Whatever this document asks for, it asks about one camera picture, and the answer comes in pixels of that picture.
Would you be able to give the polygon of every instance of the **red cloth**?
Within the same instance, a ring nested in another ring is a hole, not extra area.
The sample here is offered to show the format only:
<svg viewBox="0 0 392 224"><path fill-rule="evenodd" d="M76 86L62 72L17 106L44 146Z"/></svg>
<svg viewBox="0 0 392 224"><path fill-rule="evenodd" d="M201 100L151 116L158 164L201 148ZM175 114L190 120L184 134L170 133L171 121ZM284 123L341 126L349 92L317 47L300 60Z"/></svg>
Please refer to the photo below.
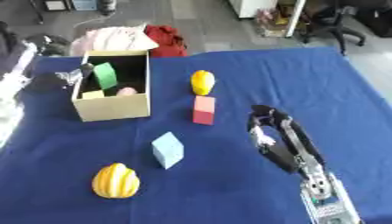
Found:
<svg viewBox="0 0 392 224"><path fill-rule="evenodd" d="M169 25L147 25L145 34L159 44L159 47L150 51L151 57L184 57L186 44L177 29Z"/></svg>

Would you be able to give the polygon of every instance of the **yellow gourd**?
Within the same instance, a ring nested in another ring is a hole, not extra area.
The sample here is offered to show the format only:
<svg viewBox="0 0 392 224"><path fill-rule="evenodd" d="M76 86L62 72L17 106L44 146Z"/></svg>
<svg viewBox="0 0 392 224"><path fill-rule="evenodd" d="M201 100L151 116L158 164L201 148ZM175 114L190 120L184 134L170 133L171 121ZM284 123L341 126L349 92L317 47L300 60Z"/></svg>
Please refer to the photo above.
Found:
<svg viewBox="0 0 392 224"><path fill-rule="evenodd" d="M133 196L140 186L135 171L124 164L115 163L102 168L93 179L93 190L104 198L128 198Z"/></svg>
<svg viewBox="0 0 392 224"><path fill-rule="evenodd" d="M215 77L208 71L199 70L191 78L192 89L196 95L208 95L215 84Z"/></svg>

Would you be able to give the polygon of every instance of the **open box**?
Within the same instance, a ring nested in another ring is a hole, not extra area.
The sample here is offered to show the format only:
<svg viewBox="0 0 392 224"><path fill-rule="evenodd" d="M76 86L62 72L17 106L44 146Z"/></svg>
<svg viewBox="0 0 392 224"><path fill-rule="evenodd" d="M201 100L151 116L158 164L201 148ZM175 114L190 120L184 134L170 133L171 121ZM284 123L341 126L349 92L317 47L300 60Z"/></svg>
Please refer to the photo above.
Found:
<svg viewBox="0 0 392 224"><path fill-rule="evenodd" d="M95 75L76 82L72 102L83 122L104 121L150 115L150 67L147 51L87 52L82 64L99 65L109 62L115 69L118 85L104 91L105 97L82 99L83 92L101 90ZM116 95L124 87L137 94Z"/></svg>

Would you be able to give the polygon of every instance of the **light blue cube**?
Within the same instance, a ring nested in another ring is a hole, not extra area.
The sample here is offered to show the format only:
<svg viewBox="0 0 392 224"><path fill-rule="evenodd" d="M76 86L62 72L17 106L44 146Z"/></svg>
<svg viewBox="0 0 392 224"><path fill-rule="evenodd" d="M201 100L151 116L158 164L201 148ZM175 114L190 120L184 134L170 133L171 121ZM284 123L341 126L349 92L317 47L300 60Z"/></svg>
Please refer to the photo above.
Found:
<svg viewBox="0 0 392 224"><path fill-rule="evenodd" d="M155 139L152 142L152 151L166 170L184 157L184 145L171 132Z"/></svg>

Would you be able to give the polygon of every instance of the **red cube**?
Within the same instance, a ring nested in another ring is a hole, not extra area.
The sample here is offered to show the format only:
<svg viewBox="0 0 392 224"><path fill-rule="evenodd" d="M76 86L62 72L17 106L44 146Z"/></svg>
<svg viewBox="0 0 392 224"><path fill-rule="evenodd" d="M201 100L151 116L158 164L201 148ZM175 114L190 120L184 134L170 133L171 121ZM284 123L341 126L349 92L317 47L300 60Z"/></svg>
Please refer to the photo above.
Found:
<svg viewBox="0 0 392 224"><path fill-rule="evenodd" d="M193 122L213 125L215 112L215 98L197 95L194 100Z"/></svg>

